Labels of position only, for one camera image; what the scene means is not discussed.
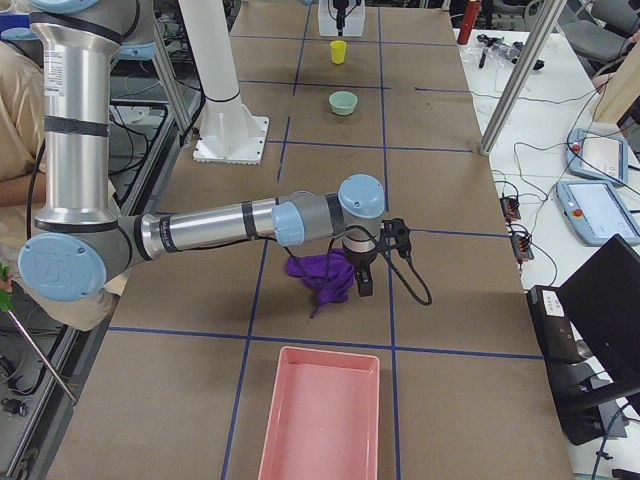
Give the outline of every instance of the mint green bowl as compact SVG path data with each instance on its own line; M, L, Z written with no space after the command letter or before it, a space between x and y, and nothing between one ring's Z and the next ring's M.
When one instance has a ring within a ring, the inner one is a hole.
M331 111L336 115L351 115L358 104L358 97L351 92L340 91L329 95Z

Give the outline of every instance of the black monitor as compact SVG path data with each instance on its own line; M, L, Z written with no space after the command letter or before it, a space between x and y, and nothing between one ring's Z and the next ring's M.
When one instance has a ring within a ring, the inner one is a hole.
M613 380L601 385L591 373L578 378L573 391L554 391L565 432L579 444L604 433L608 422L596 416L602 414L601 408L596 410L603 404L626 397L640 413L640 256L615 235L557 289L557 295L565 315ZM566 366L547 367L550 378L552 370L556 376L568 371ZM573 367L574 372L581 368ZM610 405L615 412L617 406Z

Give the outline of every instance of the blue and white device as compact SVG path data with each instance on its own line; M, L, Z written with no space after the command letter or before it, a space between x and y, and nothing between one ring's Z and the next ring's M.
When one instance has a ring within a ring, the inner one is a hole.
M576 128L569 135L567 163L574 175L608 180L615 186L627 183L629 145L619 134L602 135Z
M611 182L558 182L556 195L571 226L587 245L604 245L616 233L631 245L640 244L640 227Z

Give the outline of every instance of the pink tray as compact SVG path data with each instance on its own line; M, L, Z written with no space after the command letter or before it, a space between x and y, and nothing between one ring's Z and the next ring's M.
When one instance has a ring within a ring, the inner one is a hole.
M280 351L259 480L376 480L380 361Z

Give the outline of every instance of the red cylinder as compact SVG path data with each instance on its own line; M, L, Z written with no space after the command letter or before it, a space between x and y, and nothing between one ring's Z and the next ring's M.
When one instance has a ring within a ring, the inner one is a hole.
M464 18L462 19L462 27L460 27L460 33L458 34L458 45L466 45L471 35L471 30L476 24L478 18L478 12L480 12L480 2L477 0L469 0L467 9L464 11Z

